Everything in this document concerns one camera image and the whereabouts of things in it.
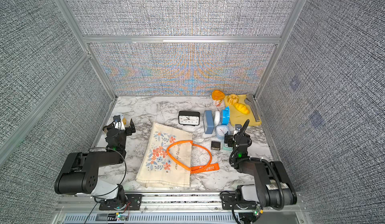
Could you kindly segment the mint green alarm clock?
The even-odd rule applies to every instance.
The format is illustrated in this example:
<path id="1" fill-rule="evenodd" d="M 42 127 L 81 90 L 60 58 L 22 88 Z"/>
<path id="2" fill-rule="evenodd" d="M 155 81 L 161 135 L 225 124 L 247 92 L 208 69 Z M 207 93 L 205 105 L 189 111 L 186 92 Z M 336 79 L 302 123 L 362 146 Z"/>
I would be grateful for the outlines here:
<path id="1" fill-rule="evenodd" d="M 223 150 L 225 150 L 225 151 L 232 151 L 233 148 L 232 148 L 232 147 L 229 147 L 229 146 L 226 145 L 226 144 L 224 144 L 224 145 L 223 145 Z"/>

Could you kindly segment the light blue square alarm clock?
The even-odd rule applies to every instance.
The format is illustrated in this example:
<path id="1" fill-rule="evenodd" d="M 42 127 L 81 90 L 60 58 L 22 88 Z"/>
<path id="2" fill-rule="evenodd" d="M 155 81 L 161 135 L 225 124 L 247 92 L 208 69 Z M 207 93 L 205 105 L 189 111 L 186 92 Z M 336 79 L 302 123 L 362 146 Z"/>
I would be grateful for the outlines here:
<path id="1" fill-rule="evenodd" d="M 216 137 L 220 140 L 224 140 L 225 135 L 230 132 L 228 125 L 217 125 L 215 128 Z"/>

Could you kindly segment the small black square clock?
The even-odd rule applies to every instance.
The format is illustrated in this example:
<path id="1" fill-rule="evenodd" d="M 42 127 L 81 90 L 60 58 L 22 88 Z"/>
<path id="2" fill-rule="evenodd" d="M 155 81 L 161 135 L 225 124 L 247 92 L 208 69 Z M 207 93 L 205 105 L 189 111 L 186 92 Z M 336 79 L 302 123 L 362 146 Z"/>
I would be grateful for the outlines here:
<path id="1" fill-rule="evenodd" d="M 221 142 L 219 142 L 219 141 L 212 141 L 211 142 L 211 149 L 212 150 L 220 150 L 221 149 Z"/>

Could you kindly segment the white round alarm clock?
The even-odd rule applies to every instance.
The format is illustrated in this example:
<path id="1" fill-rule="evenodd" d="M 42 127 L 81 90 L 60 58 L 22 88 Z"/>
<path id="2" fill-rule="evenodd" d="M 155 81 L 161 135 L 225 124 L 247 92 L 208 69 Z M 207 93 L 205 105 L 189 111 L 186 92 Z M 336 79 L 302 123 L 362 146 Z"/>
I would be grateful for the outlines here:
<path id="1" fill-rule="evenodd" d="M 214 114 L 214 126 L 219 125 L 220 122 L 221 122 L 221 113 L 220 113 L 220 111 L 215 111 L 215 114 Z"/>

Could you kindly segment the blue rectangular alarm clock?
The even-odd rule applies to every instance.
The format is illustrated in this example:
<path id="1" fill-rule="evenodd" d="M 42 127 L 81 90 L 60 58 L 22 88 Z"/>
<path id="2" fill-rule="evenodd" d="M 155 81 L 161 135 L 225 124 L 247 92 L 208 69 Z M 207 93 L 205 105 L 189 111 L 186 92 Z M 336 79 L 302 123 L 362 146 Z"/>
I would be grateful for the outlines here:
<path id="1" fill-rule="evenodd" d="M 214 126 L 213 113 L 211 110 L 205 110 L 203 124 L 204 124 L 205 134 L 212 134 L 215 126 Z"/>

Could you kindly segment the black square alarm clock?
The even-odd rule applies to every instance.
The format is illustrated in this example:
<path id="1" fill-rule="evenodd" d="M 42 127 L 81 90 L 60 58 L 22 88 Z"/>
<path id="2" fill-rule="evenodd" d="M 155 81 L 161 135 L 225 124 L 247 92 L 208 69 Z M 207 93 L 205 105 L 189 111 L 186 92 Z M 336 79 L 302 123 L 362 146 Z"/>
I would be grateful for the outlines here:
<path id="1" fill-rule="evenodd" d="M 198 126 L 200 124 L 200 112 L 179 111 L 178 123 L 184 126 Z"/>

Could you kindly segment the canvas bag orange handles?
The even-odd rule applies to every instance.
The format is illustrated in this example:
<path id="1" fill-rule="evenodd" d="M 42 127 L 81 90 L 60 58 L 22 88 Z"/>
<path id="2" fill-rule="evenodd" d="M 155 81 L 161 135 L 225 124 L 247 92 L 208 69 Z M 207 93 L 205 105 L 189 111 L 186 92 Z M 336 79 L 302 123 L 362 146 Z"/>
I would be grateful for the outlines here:
<path id="1" fill-rule="evenodd" d="M 218 171 L 211 152 L 192 137 L 192 133 L 154 122 L 136 181 L 144 187 L 189 187 L 191 175 Z M 191 166 L 193 147 L 208 153 L 206 164 Z"/>

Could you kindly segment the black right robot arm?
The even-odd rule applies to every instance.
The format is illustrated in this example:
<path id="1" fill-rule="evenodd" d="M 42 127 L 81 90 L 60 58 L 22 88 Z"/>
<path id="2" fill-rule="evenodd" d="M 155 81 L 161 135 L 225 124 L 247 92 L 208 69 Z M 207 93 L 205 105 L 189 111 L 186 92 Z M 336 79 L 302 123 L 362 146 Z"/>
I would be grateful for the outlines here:
<path id="1" fill-rule="evenodd" d="M 240 185 L 235 190 L 235 201 L 241 205 L 255 203 L 261 208 L 277 211 L 297 203 L 297 194 L 281 161 L 268 161 L 262 157 L 251 157 L 248 148 L 252 140 L 246 129 L 250 120 L 233 135 L 225 134 L 225 143 L 232 146 L 229 164 L 238 173 L 254 178 L 254 184 Z"/>

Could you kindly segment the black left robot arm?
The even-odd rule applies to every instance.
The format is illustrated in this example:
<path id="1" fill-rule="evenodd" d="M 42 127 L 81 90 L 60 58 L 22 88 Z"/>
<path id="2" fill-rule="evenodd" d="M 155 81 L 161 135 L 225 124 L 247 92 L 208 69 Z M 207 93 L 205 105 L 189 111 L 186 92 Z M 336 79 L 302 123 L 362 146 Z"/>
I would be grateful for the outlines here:
<path id="1" fill-rule="evenodd" d="M 54 190 L 57 194 L 88 194 L 95 202 L 109 208 L 121 209 L 128 203 L 121 184 L 99 180 L 100 167 L 124 164 L 126 137 L 136 132 L 134 122 L 124 126 L 124 117 L 116 115 L 113 122 L 105 126 L 107 146 L 89 149 L 88 153 L 73 152 L 67 156 L 56 179 Z"/>

